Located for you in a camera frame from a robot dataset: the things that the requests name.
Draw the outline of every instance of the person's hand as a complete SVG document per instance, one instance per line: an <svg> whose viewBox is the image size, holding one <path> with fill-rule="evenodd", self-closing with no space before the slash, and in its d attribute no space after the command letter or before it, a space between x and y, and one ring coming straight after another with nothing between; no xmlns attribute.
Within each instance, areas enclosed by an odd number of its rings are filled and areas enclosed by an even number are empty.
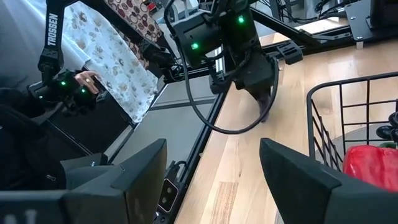
<svg viewBox="0 0 398 224"><path fill-rule="evenodd" d="M93 77L100 79L97 73L91 71L84 71L75 75L75 79L81 84L87 86L87 88L93 93L97 94L100 91L94 85Z"/></svg>

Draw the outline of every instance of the patterned cloth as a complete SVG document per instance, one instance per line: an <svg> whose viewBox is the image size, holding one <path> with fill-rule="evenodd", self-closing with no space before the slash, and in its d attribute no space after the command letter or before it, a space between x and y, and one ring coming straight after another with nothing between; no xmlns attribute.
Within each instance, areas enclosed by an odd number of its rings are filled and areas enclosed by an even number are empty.
<svg viewBox="0 0 398 224"><path fill-rule="evenodd" d="M157 42L162 31L156 21L149 15L147 6L141 0L104 0L113 11L128 22L134 30L138 31L147 39ZM148 61L142 56L138 46L133 44L128 37L118 31L119 35L126 41L130 49L137 56L142 66L148 67Z"/></svg>
<svg viewBox="0 0 398 224"><path fill-rule="evenodd" d="M108 1L109 5L113 9L116 7L118 13L121 14L120 6L113 4L113 2L121 0ZM149 16L144 15L141 15L141 21L143 21L143 17L149 21ZM129 22L132 23L134 16L128 18L128 21L131 20ZM136 22L136 24L141 32L145 30L146 26L143 25L143 22ZM159 29L151 24L152 26L154 30ZM91 57L91 60L85 65L86 68L99 73L102 84L123 110L135 123L141 122L157 93L157 78L144 68L147 62L137 51L136 46L129 43L127 38L123 39L100 13L81 2L76 2L65 9L63 34ZM131 48L137 52L136 55L139 56L142 64Z"/></svg>

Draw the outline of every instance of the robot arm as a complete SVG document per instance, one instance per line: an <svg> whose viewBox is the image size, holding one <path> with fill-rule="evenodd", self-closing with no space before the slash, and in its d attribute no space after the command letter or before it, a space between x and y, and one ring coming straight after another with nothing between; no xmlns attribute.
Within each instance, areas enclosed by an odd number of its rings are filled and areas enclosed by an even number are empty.
<svg viewBox="0 0 398 224"><path fill-rule="evenodd" d="M96 95L90 93L85 86L81 86L74 79L76 72L67 70L60 73L64 64L62 54L64 11L67 6L77 1L46 0L45 42L38 64L42 81L28 87L29 93L44 107L53 108L54 105L62 102L71 114L86 111L87 107L92 108L96 101ZM171 66L175 64L171 54L135 31L105 1L82 0L82 2L102 14L137 44L146 59L158 63L162 69L171 69Z"/></svg>

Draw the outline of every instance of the gray floor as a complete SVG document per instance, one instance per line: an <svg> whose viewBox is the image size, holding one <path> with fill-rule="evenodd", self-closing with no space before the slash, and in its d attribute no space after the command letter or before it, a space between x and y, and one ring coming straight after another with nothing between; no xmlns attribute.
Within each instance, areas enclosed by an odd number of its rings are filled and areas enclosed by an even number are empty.
<svg viewBox="0 0 398 224"><path fill-rule="evenodd" d="M179 11L183 10L183 4L178 0L177 7ZM257 3L256 7L271 15L271 10L267 6ZM162 15L163 11L161 10L154 15L154 18L158 19ZM256 27L259 36L274 33L273 30L261 24L257 23ZM168 38L170 45L175 50L175 45L169 38L169 31L162 24L160 28L165 32L166 38ZM208 77L196 78L190 80L190 83L195 100L212 99L215 97L210 91ZM166 86L154 106L184 102L188 102L185 84L184 82L179 82ZM211 104L199 106L202 114L205 116L209 113L210 107ZM120 163L124 161L158 138L166 138L167 140L168 163L172 160L185 160L202 126L201 121L197 118L191 107L149 111L143 122L136 128L130 139L121 149L114 162Z"/></svg>

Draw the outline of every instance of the black cable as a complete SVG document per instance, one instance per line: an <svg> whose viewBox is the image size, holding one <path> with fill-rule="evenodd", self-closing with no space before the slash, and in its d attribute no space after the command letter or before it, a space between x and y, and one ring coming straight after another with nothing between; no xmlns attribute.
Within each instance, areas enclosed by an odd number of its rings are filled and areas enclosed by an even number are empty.
<svg viewBox="0 0 398 224"><path fill-rule="evenodd" d="M268 6L269 8L271 8L271 4L269 2L267 2L266 0L259 0L261 3L265 4L266 6ZM282 17L288 18L290 20L292 20L295 23L304 25L304 24L308 24L311 22L315 22L321 19L327 19L330 17L344 17L345 13L339 13L339 12L330 12L334 9L336 9L337 7L341 7L344 6L345 3L341 2L325 11L320 10L319 15L316 17L312 17L312 18L308 18L308 19L302 19L302 18L296 18L294 17L285 7L282 7L282 3L280 0L277 0L277 4L280 8L280 11L282 12Z"/></svg>
<svg viewBox="0 0 398 224"><path fill-rule="evenodd" d="M166 16L171 5L173 4L174 0L170 0L169 3L167 4L165 10L164 10L164 14L165 14L165 23L166 26L170 29L171 33L175 33L173 31L173 28L171 26L171 23L169 21L169 18ZM219 133L223 133L223 134L242 134L245 133L247 131L250 131L252 128L256 127L262 120L264 120L264 118L268 115L269 110L271 109L271 106L274 104L275 98L276 98L276 93L277 93L277 89L278 89L278 83L279 83L279 74L278 74L278 63L276 61L275 58L271 58L271 60L273 60L274 63L274 71L276 71L276 76L274 77L274 86L272 88L272 93L271 93L271 98L269 101L269 104L266 106L266 109L263 111L263 113L260 115L260 117L258 117L257 120L255 120L252 124L250 124L249 126L247 126L246 128L243 129L239 129L239 130L226 130L226 129L222 129L219 128L213 124L211 124L209 121L206 120L206 118L200 113L198 107L195 104L195 101L193 99L192 96L192 92L191 92L191 86L189 83L189 74L188 74L188 68L187 68L187 62L185 60L185 56L183 53L183 50L181 48L180 42L177 38L175 38L175 43L177 45L177 49L180 52L181 55L181 60L182 60L182 67L183 67L183 72L184 72L184 77L185 77L185 88L187 89L187 95L188 95L188 99L189 102L192 106L192 109L194 110L194 112L197 114L197 116L199 117L199 119L210 129L217 131Z"/></svg>
<svg viewBox="0 0 398 224"><path fill-rule="evenodd" d="M212 125L210 122L208 122L206 120L206 118L200 113L198 107L196 106L194 100L193 100L193 96L191 93L191 87L190 87L190 83L189 83L189 77L188 77L188 69L187 66L184 65L185 63L185 59L183 57L183 52L180 50L180 47L178 47L178 50L180 51L180 54L182 56L182 60L183 60L183 71L184 71L184 76L185 76L185 87L187 89L187 95L188 95L188 99L189 102L194 110L194 112L197 114L197 116L199 117L199 119L206 125L208 126L210 129L217 131L219 133L223 133L223 134L242 134L245 133L247 131L252 130L254 127L256 127L268 114L269 110L271 109L271 106L274 104L275 98L276 98L276 93L277 93L277 89L278 89L278 79L279 79L279 74L278 72L276 73L277 75L274 77L274 86L272 89L272 93L271 93L271 98L270 98L270 102L267 105L266 109L264 110L264 112L260 115L260 117L258 117L257 120L255 120L252 124L250 124L249 126L247 126L246 128L243 129L239 129L239 130L226 130L226 129L222 129L219 128L215 125Z"/></svg>

